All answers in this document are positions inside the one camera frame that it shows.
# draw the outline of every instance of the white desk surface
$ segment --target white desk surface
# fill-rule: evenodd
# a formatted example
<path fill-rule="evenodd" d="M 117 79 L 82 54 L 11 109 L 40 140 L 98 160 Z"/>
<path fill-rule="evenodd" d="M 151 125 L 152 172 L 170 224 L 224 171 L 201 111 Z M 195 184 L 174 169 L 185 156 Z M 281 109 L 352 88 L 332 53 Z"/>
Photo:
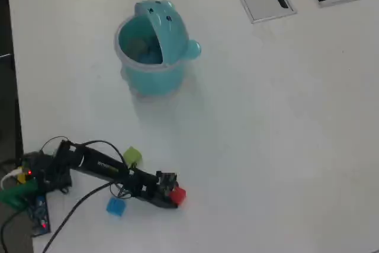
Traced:
<path fill-rule="evenodd" d="M 59 134 L 132 145 L 188 192 L 178 210 L 130 200 L 118 219 L 104 190 L 49 252 L 378 249 L 378 0 L 291 0 L 297 15 L 254 25 L 239 0 L 171 0 L 203 53 L 176 96 L 149 102 L 113 47 L 137 1 L 10 0 L 24 150 Z M 72 176 L 68 196 L 49 194 L 53 230 L 102 184 Z"/>

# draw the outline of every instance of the green cube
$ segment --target green cube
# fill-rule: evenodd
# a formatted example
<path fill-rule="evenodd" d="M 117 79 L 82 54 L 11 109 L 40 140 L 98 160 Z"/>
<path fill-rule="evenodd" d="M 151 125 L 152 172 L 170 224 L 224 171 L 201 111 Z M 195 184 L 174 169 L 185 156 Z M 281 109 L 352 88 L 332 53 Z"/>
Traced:
<path fill-rule="evenodd" d="M 137 166 L 142 160 L 142 154 L 132 146 L 125 151 L 123 156 L 128 167 Z"/>

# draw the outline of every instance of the cup handle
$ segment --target cup handle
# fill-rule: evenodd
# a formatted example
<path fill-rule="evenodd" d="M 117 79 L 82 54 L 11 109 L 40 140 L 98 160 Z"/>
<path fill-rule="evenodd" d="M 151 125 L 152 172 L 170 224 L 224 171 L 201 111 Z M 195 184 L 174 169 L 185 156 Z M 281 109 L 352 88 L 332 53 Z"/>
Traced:
<path fill-rule="evenodd" d="M 195 40 L 189 40 L 187 51 L 184 54 L 185 59 L 195 59 L 201 54 L 201 46 Z"/>

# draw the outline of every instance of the blue cube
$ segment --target blue cube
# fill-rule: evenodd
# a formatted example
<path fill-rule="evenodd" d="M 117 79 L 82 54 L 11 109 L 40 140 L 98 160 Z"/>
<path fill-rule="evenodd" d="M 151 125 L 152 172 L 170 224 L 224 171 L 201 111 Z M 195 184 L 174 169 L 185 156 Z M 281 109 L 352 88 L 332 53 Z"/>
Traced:
<path fill-rule="evenodd" d="M 112 197 L 107 205 L 107 212 L 116 216 L 122 216 L 126 208 L 126 202 L 119 198 Z"/>

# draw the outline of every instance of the robotic arm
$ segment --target robotic arm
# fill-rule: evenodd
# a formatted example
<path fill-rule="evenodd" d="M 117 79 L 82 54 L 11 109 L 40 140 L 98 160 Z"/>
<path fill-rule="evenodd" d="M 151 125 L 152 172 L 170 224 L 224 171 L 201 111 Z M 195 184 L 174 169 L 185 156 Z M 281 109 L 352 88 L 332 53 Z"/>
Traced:
<path fill-rule="evenodd" d="M 179 187 L 175 173 L 157 171 L 152 175 L 133 165 L 128 167 L 124 161 L 89 148 L 86 143 L 63 140 L 54 155 L 46 155 L 42 151 L 25 154 L 22 168 L 25 181 L 0 191 L 0 201 L 17 210 L 29 208 L 35 225 L 33 236 L 50 232 L 45 196 L 55 190 L 64 194 L 69 192 L 72 186 L 70 169 L 121 184 L 123 191 L 131 197 L 158 207 L 175 209 L 185 198 L 185 190 Z"/>
<path fill-rule="evenodd" d="M 54 190 L 67 191 L 72 186 L 70 169 L 74 169 L 106 181 L 121 184 L 132 197 L 148 201 L 155 206 L 177 208 L 185 197 L 179 188 L 175 173 L 146 173 L 138 168 L 129 168 L 93 148 L 63 140 L 53 157 L 41 152 L 24 157 L 28 179 L 37 181 L 38 190 L 48 193 Z"/>

